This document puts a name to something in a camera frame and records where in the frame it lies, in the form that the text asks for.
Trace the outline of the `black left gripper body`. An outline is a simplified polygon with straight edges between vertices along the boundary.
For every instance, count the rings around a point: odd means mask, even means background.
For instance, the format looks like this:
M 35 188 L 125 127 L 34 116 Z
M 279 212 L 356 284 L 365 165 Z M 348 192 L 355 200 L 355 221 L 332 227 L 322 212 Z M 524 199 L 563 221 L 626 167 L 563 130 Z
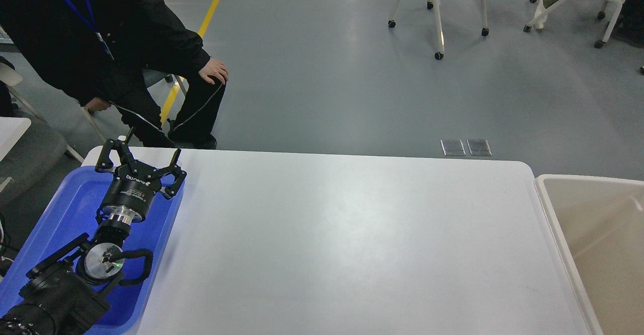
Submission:
M 100 223 L 108 219 L 124 223 L 145 221 L 157 193 L 166 200 L 173 198 L 173 193 L 167 193 L 162 184 L 162 178 L 170 175 L 172 168 L 170 165 L 157 169 L 140 162 L 133 169 L 119 166 L 100 204 Z

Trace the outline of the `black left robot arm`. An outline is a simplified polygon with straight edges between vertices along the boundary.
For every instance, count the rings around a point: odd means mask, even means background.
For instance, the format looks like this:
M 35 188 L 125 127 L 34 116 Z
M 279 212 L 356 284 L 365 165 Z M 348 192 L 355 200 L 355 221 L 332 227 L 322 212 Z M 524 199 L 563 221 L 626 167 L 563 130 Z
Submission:
M 182 200 L 166 167 L 108 139 L 58 188 L 2 281 L 2 334 L 120 334 L 145 308 Z

